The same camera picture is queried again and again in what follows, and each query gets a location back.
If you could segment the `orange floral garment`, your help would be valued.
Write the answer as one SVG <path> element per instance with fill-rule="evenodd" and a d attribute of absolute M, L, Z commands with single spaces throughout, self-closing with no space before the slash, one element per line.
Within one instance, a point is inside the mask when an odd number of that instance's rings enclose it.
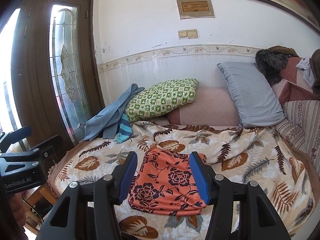
<path fill-rule="evenodd" d="M 189 154 L 159 147 L 144 155 L 127 201 L 134 210 L 165 216 L 198 215 L 206 207 L 189 166 Z"/>

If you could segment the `leaf print blanket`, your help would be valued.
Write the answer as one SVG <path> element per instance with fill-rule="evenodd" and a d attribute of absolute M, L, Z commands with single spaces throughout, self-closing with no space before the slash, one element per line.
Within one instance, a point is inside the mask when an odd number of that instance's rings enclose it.
<path fill-rule="evenodd" d="M 153 147 L 180 154 L 198 152 L 217 174 L 246 184 L 256 181 L 290 236 L 309 219 L 319 201 L 319 179 L 310 161 L 296 154 L 274 127 L 217 130 L 207 125 L 175 126 L 138 121 L 132 137 L 122 144 L 98 138 L 82 142 L 49 170 L 48 183 L 62 194 L 73 181 L 90 184 L 122 164 L 129 152 L 138 155 L 137 175 L 144 155 Z M 212 207 L 193 216 L 165 216 L 140 212 L 127 199 L 116 206 L 123 233 L 138 239 L 204 239 Z"/>

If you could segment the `teal striped sock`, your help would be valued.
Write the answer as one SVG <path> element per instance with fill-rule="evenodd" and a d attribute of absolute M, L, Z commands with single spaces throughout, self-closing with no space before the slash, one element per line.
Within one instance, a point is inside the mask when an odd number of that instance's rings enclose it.
<path fill-rule="evenodd" d="M 118 128 L 118 135 L 114 140 L 114 142 L 116 142 L 117 144 L 124 143 L 133 135 L 128 116 L 125 113 L 123 113 L 121 116 Z"/>

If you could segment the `blue grey cloth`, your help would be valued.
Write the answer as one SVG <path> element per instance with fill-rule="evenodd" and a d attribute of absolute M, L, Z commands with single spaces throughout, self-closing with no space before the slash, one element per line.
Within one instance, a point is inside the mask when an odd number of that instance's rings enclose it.
<path fill-rule="evenodd" d="M 118 125 L 129 101 L 145 88 L 133 83 L 113 103 L 102 109 L 86 122 L 83 141 L 91 141 L 102 135 L 104 139 L 114 139 Z"/>

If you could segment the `stained glass door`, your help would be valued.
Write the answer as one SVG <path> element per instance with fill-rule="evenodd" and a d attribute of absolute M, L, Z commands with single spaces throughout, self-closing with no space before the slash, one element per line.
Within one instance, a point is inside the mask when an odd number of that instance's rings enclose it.
<path fill-rule="evenodd" d="M 59 135 L 64 155 L 102 107 L 93 0 L 1 0 L 1 131 L 31 127 L 21 150 Z"/>

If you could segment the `striped floral bedding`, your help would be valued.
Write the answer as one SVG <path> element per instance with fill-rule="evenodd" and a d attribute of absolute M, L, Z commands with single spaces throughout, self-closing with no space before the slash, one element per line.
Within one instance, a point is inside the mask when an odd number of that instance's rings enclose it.
<path fill-rule="evenodd" d="M 307 154 L 319 172 L 319 101 L 289 101 L 283 105 L 286 119 L 276 125 L 276 131 L 294 148 Z"/>

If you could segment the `grey blue pillow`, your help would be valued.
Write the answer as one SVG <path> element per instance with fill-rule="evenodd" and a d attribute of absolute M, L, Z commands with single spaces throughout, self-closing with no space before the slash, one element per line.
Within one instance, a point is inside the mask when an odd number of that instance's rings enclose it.
<path fill-rule="evenodd" d="M 286 118 L 279 99 L 254 63 L 227 61 L 218 63 L 217 68 L 225 78 L 241 127 L 274 126 Z"/>

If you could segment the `pink bolster pillow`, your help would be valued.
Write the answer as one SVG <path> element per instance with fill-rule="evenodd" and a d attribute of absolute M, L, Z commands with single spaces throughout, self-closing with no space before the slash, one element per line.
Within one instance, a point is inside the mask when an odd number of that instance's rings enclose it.
<path fill-rule="evenodd" d="M 175 125 L 238 126 L 238 110 L 227 88 L 198 88 L 195 99 L 168 113 Z"/>

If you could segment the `green checkered pillow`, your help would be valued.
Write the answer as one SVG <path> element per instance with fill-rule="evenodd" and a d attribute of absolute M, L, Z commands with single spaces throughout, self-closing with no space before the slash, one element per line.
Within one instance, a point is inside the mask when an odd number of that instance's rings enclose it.
<path fill-rule="evenodd" d="M 125 109 L 130 122 L 165 115 L 193 103 L 199 82 L 195 78 L 168 80 L 151 86 L 134 96 Z"/>

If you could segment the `dark furry garment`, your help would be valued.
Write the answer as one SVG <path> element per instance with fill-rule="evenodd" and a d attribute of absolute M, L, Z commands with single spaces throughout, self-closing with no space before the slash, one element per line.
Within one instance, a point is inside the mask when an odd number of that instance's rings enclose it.
<path fill-rule="evenodd" d="M 268 81 L 269 85 L 275 85 L 282 79 L 281 71 L 287 67 L 288 56 L 277 51 L 262 49 L 255 55 L 255 64 L 259 72 Z"/>

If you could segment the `white blue cloth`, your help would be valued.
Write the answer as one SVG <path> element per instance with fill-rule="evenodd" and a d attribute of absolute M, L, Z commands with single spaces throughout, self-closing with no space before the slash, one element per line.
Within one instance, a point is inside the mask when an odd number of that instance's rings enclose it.
<path fill-rule="evenodd" d="M 310 59 L 310 57 L 301 58 L 298 64 L 296 65 L 296 68 L 302 74 L 304 82 L 310 88 L 312 88 L 313 84 L 315 83 L 315 77 L 311 69 Z"/>

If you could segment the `brown fleece garment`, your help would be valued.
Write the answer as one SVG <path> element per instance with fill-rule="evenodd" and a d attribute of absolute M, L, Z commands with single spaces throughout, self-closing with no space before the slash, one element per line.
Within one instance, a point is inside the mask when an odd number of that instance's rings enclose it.
<path fill-rule="evenodd" d="M 320 96 L 320 49 L 317 49 L 310 58 L 310 67 L 315 78 L 312 85 L 313 94 L 319 98 Z"/>

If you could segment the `beige wall switch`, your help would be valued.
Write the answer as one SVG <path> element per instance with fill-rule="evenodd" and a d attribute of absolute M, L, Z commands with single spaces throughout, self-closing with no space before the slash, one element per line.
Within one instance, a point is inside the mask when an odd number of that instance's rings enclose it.
<path fill-rule="evenodd" d="M 193 38 L 198 38 L 198 33 L 196 29 L 190 29 L 190 30 L 179 30 L 178 31 L 178 38 L 188 38 L 188 39 L 193 39 Z"/>

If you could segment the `wall plaque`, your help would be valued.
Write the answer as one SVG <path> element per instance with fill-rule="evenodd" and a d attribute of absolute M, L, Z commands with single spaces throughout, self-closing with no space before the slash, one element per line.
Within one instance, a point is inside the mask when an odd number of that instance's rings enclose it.
<path fill-rule="evenodd" d="M 181 20 L 190 18 L 214 18 L 211 0 L 176 0 Z"/>

